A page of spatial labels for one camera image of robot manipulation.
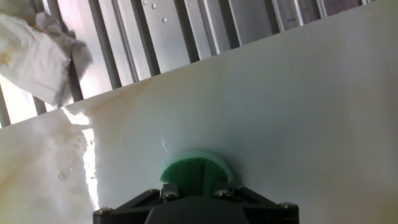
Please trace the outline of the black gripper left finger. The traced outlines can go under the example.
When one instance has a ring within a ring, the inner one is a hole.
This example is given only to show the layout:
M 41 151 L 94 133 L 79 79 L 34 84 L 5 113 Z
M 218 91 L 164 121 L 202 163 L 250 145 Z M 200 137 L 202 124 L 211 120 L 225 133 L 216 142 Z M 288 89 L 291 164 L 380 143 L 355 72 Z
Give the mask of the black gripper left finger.
M 180 198 L 176 184 L 149 189 L 118 208 L 103 207 L 93 212 L 93 224 L 144 224 L 158 205 Z

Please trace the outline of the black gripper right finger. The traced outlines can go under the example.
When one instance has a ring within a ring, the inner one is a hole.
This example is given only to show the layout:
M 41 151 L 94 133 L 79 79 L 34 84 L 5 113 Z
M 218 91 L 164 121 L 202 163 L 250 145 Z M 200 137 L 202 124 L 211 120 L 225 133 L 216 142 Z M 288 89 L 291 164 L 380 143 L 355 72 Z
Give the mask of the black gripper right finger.
M 245 187 L 227 182 L 216 183 L 213 198 L 237 206 L 248 223 L 299 224 L 299 206 L 292 202 L 275 203 Z

